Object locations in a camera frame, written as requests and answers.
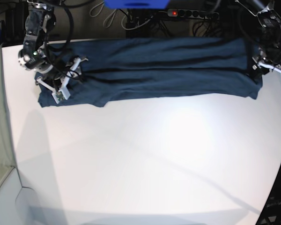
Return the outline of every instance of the dark blue t-shirt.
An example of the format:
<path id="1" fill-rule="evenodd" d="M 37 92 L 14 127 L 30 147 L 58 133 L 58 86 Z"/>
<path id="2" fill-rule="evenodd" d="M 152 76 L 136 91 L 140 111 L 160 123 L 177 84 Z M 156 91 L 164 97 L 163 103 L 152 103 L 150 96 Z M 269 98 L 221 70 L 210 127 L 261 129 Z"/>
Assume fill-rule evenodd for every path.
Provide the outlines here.
<path id="1" fill-rule="evenodd" d="M 245 41 L 218 38 L 121 39 L 71 43 L 86 81 L 71 80 L 71 97 L 56 104 L 42 88 L 42 107 L 92 104 L 137 98 L 194 96 L 210 93 L 256 99 L 262 79 L 247 75 Z"/>

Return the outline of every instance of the black cable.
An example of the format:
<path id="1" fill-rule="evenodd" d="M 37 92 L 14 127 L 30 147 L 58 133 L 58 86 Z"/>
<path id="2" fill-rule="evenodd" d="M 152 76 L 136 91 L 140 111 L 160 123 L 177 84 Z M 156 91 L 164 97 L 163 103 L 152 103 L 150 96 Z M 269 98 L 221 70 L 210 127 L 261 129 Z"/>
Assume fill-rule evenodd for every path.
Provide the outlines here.
<path id="1" fill-rule="evenodd" d="M 120 9 L 120 8 L 119 8 L 119 10 L 127 16 L 127 19 L 128 19 L 128 20 L 130 20 L 130 17 L 128 16 L 127 13 L 125 13 L 125 12 L 124 12 L 122 9 Z"/>
<path id="2" fill-rule="evenodd" d="M 255 44 L 255 45 L 259 45 L 259 46 L 263 46 L 260 42 L 256 41 L 255 39 L 251 38 L 250 35 L 247 34 L 247 32 L 244 30 L 243 26 L 242 26 L 242 13 L 244 11 L 244 8 L 240 8 L 237 14 L 237 23 L 239 26 L 240 31 L 242 32 L 242 34 L 244 35 L 245 39 L 247 39 L 249 42 Z"/>
<path id="3" fill-rule="evenodd" d="M 195 25 L 197 25 L 197 24 L 200 24 L 195 30 L 194 30 L 194 32 L 193 32 L 193 35 L 196 37 L 197 36 L 197 32 L 199 31 L 199 29 L 202 27 L 202 26 L 204 26 L 204 23 L 205 23 L 206 21 L 200 21 L 200 22 L 196 22 L 195 24 L 194 24 L 194 26 L 193 26 L 193 28 L 195 27 Z"/>
<path id="4" fill-rule="evenodd" d="M 207 29 L 205 30 L 204 34 L 202 35 L 203 37 L 206 37 L 208 34 L 209 34 L 209 30 L 211 29 L 212 27 L 212 22 L 211 21 L 208 21 L 209 22 L 209 25 L 207 27 Z"/>
<path id="5" fill-rule="evenodd" d="M 64 45 L 62 47 L 55 48 L 55 47 L 52 47 L 52 46 L 48 46 L 49 49 L 52 52 L 62 52 L 63 50 L 65 50 L 67 48 L 67 46 L 69 45 L 69 43 L 71 42 L 71 39 L 72 39 L 72 36 L 73 36 L 73 32 L 74 32 L 74 19 L 73 19 L 72 13 L 70 12 L 70 10 L 68 8 L 64 8 L 64 11 L 66 12 L 66 14 L 67 14 L 67 16 L 69 18 L 70 31 L 69 31 L 69 34 L 67 36 L 67 40 L 66 40 L 66 42 L 64 43 Z"/>
<path id="6" fill-rule="evenodd" d="M 5 13 L 5 12 L 7 12 L 8 10 L 9 10 L 9 9 L 6 9 L 6 10 L 0 12 L 0 14 Z"/>
<path id="7" fill-rule="evenodd" d="M 277 54 L 277 56 L 275 57 L 275 59 L 273 60 L 273 66 L 276 67 L 278 64 L 276 64 L 276 61 L 279 59 L 279 57 L 281 56 L 281 51 L 279 52 L 279 54 Z"/>
<path id="8" fill-rule="evenodd" d="M 228 0 L 229 5 L 231 6 L 231 9 L 229 10 L 231 12 L 231 18 L 232 18 L 232 30 L 233 30 L 233 35 L 236 35 L 236 28 L 235 28 L 235 15 L 233 12 L 233 4 L 231 3 L 230 0 Z"/>
<path id="9" fill-rule="evenodd" d="M 213 7 L 211 10 L 209 10 L 209 11 L 207 11 L 207 12 L 202 12 L 202 13 L 204 13 L 205 15 L 209 15 L 209 14 L 214 13 L 214 12 L 216 11 L 216 9 L 220 6 L 221 1 L 222 1 L 222 0 L 217 0 L 217 1 L 216 1 L 216 4 L 214 5 L 214 7 Z"/>
<path id="10" fill-rule="evenodd" d="M 266 221 L 266 225 L 272 225 L 272 223 L 268 217 L 265 217 L 264 220 Z"/>
<path id="11" fill-rule="evenodd" d="M 53 68 L 59 72 L 60 74 L 62 74 L 63 76 L 66 76 L 66 77 L 69 77 L 70 79 L 73 79 L 73 80 L 80 80 L 80 78 L 78 77 L 78 79 L 74 78 L 74 77 L 71 77 L 71 76 L 68 76 L 68 74 L 62 72 L 59 68 L 57 68 L 51 61 L 50 59 L 50 54 L 49 54 L 49 50 L 48 50 L 48 44 L 47 44 L 47 41 L 44 41 L 44 51 L 45 51 L 45 55 L 46 55 L 46 60 L 47 60 L 47 63 L 49 63 L 50 65 L 53 66 Z"/>
<path id="12" fill-rule="evenodd" d="M 86 5 L 90 4 L 90 3 L 92 3 L 94 0 L 88 0 L 88 1 L 86 1 L 84 3 L 78 4 L 78 5 L 71 5 L 71 6 L 67 6 L 65 4 L 63 4 L 63 5 L 56 5 L 56 4 L 53 4 L 53 3 L 51 3 L 51 2 L 49 2 L 47 0 L 41 0 L 41 1 L 44 4 L 46 4 L 46 5 L 49 5 L 49 6 L 52 6 L 52 7 L 57 7 L 57 8 L 79 8 L 79 7 L 86 6 Z"/>
<path id="13" fill-rule="evenodd" d="M 164 21 L 161 20 L 159 26 L 164 29 L 165 36 L 168 36 L 170 38 L 174 37 L 174 35 L 169 31 L 168 27 L 165 25 Z"/>
<path id="14" fill-rule="evenodd" d="M 65 49 L 62 51 L 61 54 L 59 54 L 55 60 L 54 60 L 54 64 L 58 64 L 62 58 L 64 58 L 66 55 L 69 55 L 69 54 L 72 54 L 73 53 L 73 50 L 72 49 Z"/>
<path id="15" fill-rule="evenodd" d="M 1 1 L 0 1 L 0 4 L 4 4 L 4 5 L 9 4 L 9 3 L 19 4 L 19 3 L 16 2 L 16 1 L 9 1 L 9 2 L 1 2 Z"/>
<path id="16" fill-rule="evenodd" d="M 222 32 L 220 27 L 215 28 L 212 32 L 209 33 L 209 37 L 211 38 L 217 38 L 217 34 L 219 34 L 220 32 Z"/>
<path id="17" fill-rule="evenodd" d="M 77 75 L 77 77 L 78 77 L 78 79 L 75 79 L 75 80 L 79 80 L 79 81 L 82 82 L 82 80 L 83 80 L 83 75 L 80 75 L 79 73 L 77 73 L 76 71 L 73 71 L 73 70 L 71 70 L 71 69 L 68 69 L 68 72 L 75 73 L 75 74 Z"/>
<path id="18" fill-rule="evenodd" d="M 201 23 L 201 21 L 195 22 L 192 26 L 192 34 L 193 34 L 194 37 L 196 36 L 195 27 L 196 27 L 197 24 L 200 24 L 200 23 Z"/>
<path id="19" fill-rule="evenodd" d="M 167 33 L 166 28 L 161 24 L 161 22 L 158 21 L 157 24 L 159 26 L 159 29 L 157 29 L 157 31 L 161 30 L 166 37 L 170 37 L 169 34 Z"/>

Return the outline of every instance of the white table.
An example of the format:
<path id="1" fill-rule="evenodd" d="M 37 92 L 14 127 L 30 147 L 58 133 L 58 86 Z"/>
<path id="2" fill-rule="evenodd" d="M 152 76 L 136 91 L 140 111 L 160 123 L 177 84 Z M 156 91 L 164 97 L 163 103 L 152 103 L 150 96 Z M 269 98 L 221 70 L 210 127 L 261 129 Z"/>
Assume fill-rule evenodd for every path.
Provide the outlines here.
<path id="1" fill-rule="evenodd" d="M 22 46 L 2 49 L 22 184 L 48 224 L 254 225 L 281 164 L 281 78 L 210 94 L 41 108 Z"/>

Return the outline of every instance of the white cable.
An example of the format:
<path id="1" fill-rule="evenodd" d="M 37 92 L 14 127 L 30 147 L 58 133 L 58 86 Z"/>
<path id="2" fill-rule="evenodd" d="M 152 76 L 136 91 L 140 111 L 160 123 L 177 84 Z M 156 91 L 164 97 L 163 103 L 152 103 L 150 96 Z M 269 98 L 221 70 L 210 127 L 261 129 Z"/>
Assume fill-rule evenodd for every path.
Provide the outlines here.
<path id="1" fill-rule="evenodd" d="M 148 24 L 148 23 L 151 21 L 151 19 L 153 18 L 153 16 L 151 16 L 150 19 L 148 19 L 147 21 L 145 21 L 145 22 L 142 23 L 141 25 L 138 25 L 138 26 L 133 27 L 133 28 L 126 28 L 126 27 L 123 25 L 123 22 L 124 22 L 124 20 L 125 20 L 126 17 L 127 17 L 127 16 L 125 15 L 125 16 L 123 17 L 123 19 L 122 19 L 122 22 L 121 22 L 122 28 L 123 28 L 124 30 L 136 30 L 136 29 L 138 29 L 138 28 L 140 28 L 140 27 L 145 26 L 146 24 Z"/>
<path id="2" fill-rule="evenodd" d="M 99 15 L 101 14 L 101 12 L 102 12 L 104 6 L 105 6 L 104 1 L 101 2 L 101 3 L 99 3 L 99 4 L 97 4 L 97 5 L 95 5 L 94 7 L 92 7 L 92 8 L 90 9 L 90 11 L 89 11 L 89 16 L 90 16 L 90 17 L 97 17 L 97 16 L 99 16 Z M 98 7 L 100 7 L 99 11 L 98 11 L 96 14 L 93 15 L 92 12 L 93 12 L 95 9 L 97 9 Z M 104 26 L 105 28 L 110 28 L 110 27 L 111 27 L 111 25 L 112 25 L 112 23 L 113 23 L 113 21 L 114 21 L 114 18 L 115 18 L 116 14 L 117 14 L 117 11 L 118 11 L 117 9 L 113 10 L 112 13 L 110 13 L 110 14 L 106 17 L 106 19 L 103 21 L 103 26 Z"/>

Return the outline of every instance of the cable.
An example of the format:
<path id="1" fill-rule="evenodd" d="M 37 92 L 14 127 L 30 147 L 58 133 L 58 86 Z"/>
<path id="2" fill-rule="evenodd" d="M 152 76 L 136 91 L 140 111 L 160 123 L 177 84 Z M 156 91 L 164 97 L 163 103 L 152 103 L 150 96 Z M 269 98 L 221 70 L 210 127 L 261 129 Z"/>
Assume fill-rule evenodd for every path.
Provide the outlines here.
<path id="1" fill-rule="evenodd" d="M 221 1 L 222 1 L 222 0 L 217 0 L 217 1 L 216 1 L 216 4 L 214 5 L 214 7 L 213 7 L 211 10 L 209 10 L 209 11 L 207 11 L 207 12 L 204 12 L 204 14 L 205 14 L 205 15 L 208 15 L 208 14 L 214 13 L 214 12 L 216 11 L 216 9 L 220 6 Z"/>
<path id="2" fill-rule="evenodd" d="M 99 16 L 100 13 L 102 12 L 104 6 L 105 6 L 104 1 L 103 1 L 103 2 L 100 2 L 100 3 L 97 4 L 97 5 L 95 5 L 94 7 L 92 7 L 92 8 L 90 9 L 90 11 L 89 11 L 89 16 L 90 16 L 90 17 L 97 17 L 97 16 Z M 93 12 L 95 9 L 97 9 L 98 7 L 100 7 L 100 8 L 99 8 L 99 11 L 98 11 L 96 14 L 93 15 L 92 12 Z M 111 27 L 111 25 L 112 25 L 112 23 L 113 23 L 113 21 L 114 21 L 114 18 L 115 18 L 116 14 L 117 14 L 117 11 L 118 11 L 117 9 L 113 10 L 112 13 L 110 13 L 110 14 L 106 17 L 106 19 L 103 21 L 103 26 L 104 26 L 105 28 L 110 28 L 110 27 Z"/>
<path id="3" fill-rule="evenodd" d="M 259 43 L 258 41 L 256 41 L 255 39 L 251 38 L 247 32 L 245 32 L 242 23 L 241 23 L 241 19 L 242 19 L 242 13 L 244 11 L 244 8 L 240 8 L 237 14 L 237 23 L 239 26 L 239 29 L 241 30 L 242 34 L 244 35 L 244 37 L 251 43 L 255 44 L 255 45 L 259 45 L 259 46 L 263 46 L 261 43 Z"/>
<path id="4" fill-rule="evenodd" d="M 75 80 L 79 80 L 79 81 L 82 82 L 82 79 L 83 79 L 83 75 L 82 74 L 80 75 L 79 73 L 77 73 L 76 71 L 73 71 L 71 69 L 69 69 L 68 72 L 76 74 L 79 79 L 75 79 Z"/>
<path id="5" fill-rule="evenodd" d="M 197 32 L 206 22 L 207 22 L 206 20 L 195 22 L 195 24 L 192 27 L 192 34 L 193 34 L 194 37 L 197 36 Z"/>
<path id="6" fill-rule="evenodd" d="M 54 59 L 54 64 L 58 64 L 62 58 L 64 58 L 66 55 L 70 55 L 73 54 L 73 50 L 68 48 L 62 51 L 61 54 L 59 54 L 58 56 L 56 56 L 56 58 Z"/>
<path id="7" fill-rule="evenodd" d="M 157 29 L 157 31 L 158 31 L 158 30 L 161 30 L 161 31 L 164 33 L 164 35 L 165 35 L 166 37 L 170 37 L 170 34 L 168 33 L 169 31 L 168 31 L 167 28 L 161 23 L 161 21 L 158 21 L 158 25 L 159 25 L 159 29 Z"/>
<path id="8" fill-rule="evenodd" d="M 266 225 L 272 225 L 272 223 L 268 217 L 265 217 L 264 220 L 266 221 Z"/>
<path id="9" fill-rule="evenodd" d="M 124 14 L 127 16 L 128 19 L 130 19 L 130 17 L 128 16 L 127 13 L 125 13 L 125 12 L 124 12 L 122 9 L 120 9 L 120 8 L 119 8 L 119 10 L 120 10 L 122 13 L 124 13 Z"/>
<path id="10" fill-rule="evenodd" d="M 7 12 L 8 10 L 9 10 L 9 9 L 6 9 L 6 10 L 0 12 L 0 14 L 5 13 L 5 12 Z"/>
<path id="11" fill-rule="evenodd" d="M 212 24 L 211 24 L 211 22 L 209 22 L 209 25 L 208 25 L 207 29 L 205 30 L 205 32 L 202 34 L 202 37 L 208 37 L 211 27 L 212 27 Z"/>
<path id="12" fill-rule="evenodd" d="M 151 21 L 151 19 L 153 18 L 153 16 L 151 16 L 150 19 L 148 19 L 147 21 L 145 21 L 145 22 L 142 23 L 141 25 L 138 25 L 138 26 L 133 27 L 133 28 L 126 28 L 126 27 L 123 25 L 123 22 L 124 22 L 125 18 L 126 18 L 126 16 L 124 16 L 123 19 L 122 19 L 122 21 L 121 21 L 122 28 L 123 28 L 124 30 L 136 30 L 136 29 L 138 29 L 138 28 L 140 28 L 140 27 L 145 26 L 146 24 L 148 24 L 148 23 Z"/>
<path id="13" fill-rule="evenodd" d="M 79 7 L 86 6 L 86 5 L 90 4 L 90 3 L 92 3 L 94 0 L 88 0 L 88 1 L 86 1 L 84 3 L 78 4 L 78 5 L 71 5 L 71 6 L 67 6 L 65 4 L 63 4 L 63 5 L 56 5 L 56 4 L 53 4 L 53 3 L 51 3 L 51 2 L 49 2 L 47 0 L 41 0 L 41 1 L 44 4 L 46 4 L 46 5 L 49 5 L 49 6 L 52 6 L 52 7 L 57 7 L 57 8 L 79 8 Z"/>
<path id="14" fill-rule="evenodd" d="M 167 34 L 172 38 L 174 35 L 169 31 L 168 27 L 165 25 L 164 21 L 161 20 L 162 25 L 165 27 Z"/>
<path id="15" fill-rule="evenodd" d="M 279 59 L 280 56 L 281 56 L 281 51 L 279 52 L 279 54 L 277 54 L 277 56 L 276 56 L 275 59 L 273 60 L 274 68 L 276 68 L 277 65 L 279 65 L 279 64 L 276 64 L 276 61 Z"/>
<path id="16" fill-rule="evenodd" d="M 73 80 L 80 80 L 80 78 L 78 77 L 78 79 L 74 78 L 74 77 L 71 77 L 69 76 L 68 74 L 62 72 L 60 69 L 58 69 L 51 61 L 50 59 L 50 54 L 49 54 L 49 50 L 48 50 L 48 44 L 47 44 L 47 41 L 44 41 L 44 51 L 45 51 L 45 56 L 46 56 L 46 60 L 47 60 L 47 63 L 49 63 L 50 65 L 53 66 L 53 68 L 59 72 L 60 74 L 66 76 L 66 77 L 69 77 L 70 79 L 73 79 Z"/>
<path id="17" fill-rule="evenodd" d="M 73 19 L 73 15 L 70 12 L 70 10 L 68 8 L 64 8 L 64 11 L 66 12 L 68 18 L 69 18 L 69 23 L 70 23 L 70 31 L 69 34 L 67 36 L 67 40 L 64 43 L 64 45 L 61 48 L 54 48 L 52 46 L 48 46 L 49 49 L 52 52 L 62 52 L 63 50 L 65 50 L 67 48 L 67 46 L 69 45 L 69 43 L 71 42 L 72 36 L 73 36 L 73 32 L 74 32 L 74 19 Z"/>
<path id="18" fill-rule="evenodd" d="M 232 18 L 232 30 L 233 30 L 233 35 L 235 36 L 236 35 L 236 28 L 235 28 L 235 15 L 234 15 L 234 12 L 233 12 L 233 4 L 231 3 L 230 0 L 228 0 L 228 3 L 229 5 L 231 6 L 230 8 L 230 12 L 231 12 L 231 18 Z"/>

